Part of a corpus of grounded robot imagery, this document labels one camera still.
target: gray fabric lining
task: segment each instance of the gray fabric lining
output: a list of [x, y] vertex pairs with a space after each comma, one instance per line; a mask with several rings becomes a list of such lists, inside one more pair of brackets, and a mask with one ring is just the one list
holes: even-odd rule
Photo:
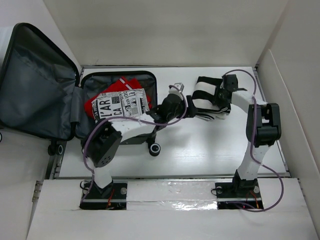
[[[141, 86], [145, 89], [147, 95], [152, 96], [151, 104], [152, 106], [157, 105], [157, 90], [156, 90], [156, 80], [148, 74], [137, 74], [132, 73], [126, 74], [122, 72], [119, 75], [112, 74], [112, 72], [97, 73], [85, 80], [83, 91], [84, 91], [84, 103], [90, 98], [96, 96], [97, 94], [103, 92], [111, 84], [115, 83], [120, 77], [124, 76], [128, 81], [136, 78]], [[81, 122], [77, 124], [75, 128], [75, 135], [82, 139], [86, 137], [88, 133], [95, 127], [95, 121], [89, 118], [85, 113], [84, 106], [81, 108]]]
[[0, 88], [1, 121], [35, 135], [69, 139], [75, 80], [72, 67], [22, 27]]
[[70, 122], [81, 122], [81, 116], [82, 111], [81, 109], [84, 108], [84, 101], [85, 94], [84, 90], [80, 87], [75, 87], [73, 89], [73, 95], [72, 95], [72, 103], [71, 103], [71, 116], [70, 116]]

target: suitcase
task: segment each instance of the suitcase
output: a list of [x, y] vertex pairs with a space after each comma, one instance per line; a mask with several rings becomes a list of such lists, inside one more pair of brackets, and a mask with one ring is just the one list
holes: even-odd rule
[[[136, 78], [157, 106], [151, 72], [94, 72], [81, 79], [72, 60], [35, 26], [0, 27], [0, 126], [49, 139], [48, 153], [62, 154], [58, 142], [83, 139], [95, 127], [84, 103], [122, 76]], [[141, 144], [145, 138], [123, 144]]]

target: white table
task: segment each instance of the white table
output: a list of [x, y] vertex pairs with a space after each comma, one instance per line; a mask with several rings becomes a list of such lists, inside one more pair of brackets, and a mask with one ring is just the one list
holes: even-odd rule
[[[196, 199], [217, 200], [210, 194], [214, 182], [200, 183], [201, 191], [184, 187], [175, 193], [168, 187], [146, 187], [147, 181], [128, 183], [128, 198], [135, 198], [140, 207], [130, 210], [80, 210], [81, 180], [45, 180], [27, 240], [315, 240], [318, 239], [299, 183], [284, 178], [282, 201], [268, 212], [243, 210], [177, 210], [150, 206], [159, 203]], [[280, 193], [276, 178], [258, 180], [264, 207], [273, 204]]]
[[[158, 103], [168, 95], [168, 86], [184, 84], [183, 93], [192, 95], [199, 76], [220, 78], [234, 67], [144, 67], [144, 68], [92, 68], [85, 69], [83, 76], [94, 72], [118, 72], [145, 70], [157, 79]], [[253, 73], [251, 67], [239, 67]], [[236, 72], [239, 87], [253, 92], [254, 84], [249, 75]], [[257, 98], [262, 98], [257, 91]], [[206, 122], [199, 118], [184, 119], [177, 125], [159, 131], [156, 142], [161, 145], [157, 157], [149, 154], [147, 144], [121, 145], [110, 163], [113, 177], [231, 177], [241, 164], [248, 140], [246, 138], [247, 115], [237, 106], [225, 120]], [[287, 175], [279, 143], [265, 155], [264, 164], [282, 176]], [[66, 145], [59, 177], [89, 177], [91, 173], [82, 162], [80, 141], [73, 139]], [[260, 168], [259, 176], [272, 176]]]

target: white wall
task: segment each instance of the white wall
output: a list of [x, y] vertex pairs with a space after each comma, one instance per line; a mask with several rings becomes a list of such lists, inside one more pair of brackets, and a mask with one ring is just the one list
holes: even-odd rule
[[[38, 27], [76, 61], [42, 0], [0, 0], [0, 27], [20, 22]], [[43, 178], [49, 160], [49, 142], [13, 131], [0, 132], [0, 239], [25, 240], [35, 183]]]
[[254, 66], [288, 0], [44, 0], [82, 65]]
[[293, 177], [300, 178], [320, 233], [320, 1], [291, 0], [259, 67], [268, 101], [281, 107], [281, 146]]

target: caster wheel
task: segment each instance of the caster wheel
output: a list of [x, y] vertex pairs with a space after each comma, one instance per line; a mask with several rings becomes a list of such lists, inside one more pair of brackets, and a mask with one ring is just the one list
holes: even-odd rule
[[52, 145], [48, 146], [48, 154], [49, 154], [49, 156], [54, 156], [56, 154], [54, 146], [52, 146]]
[[154, 143], [149, 148], [149, 153], [151, 156], [155, 157], [160, 154], [161, 147], [158, 143]]
[[57, 155], [62, 155], [64, 153], [64, 147], [59, 144], [58, 146], [56, 146], [55, 148], [55, 154]]

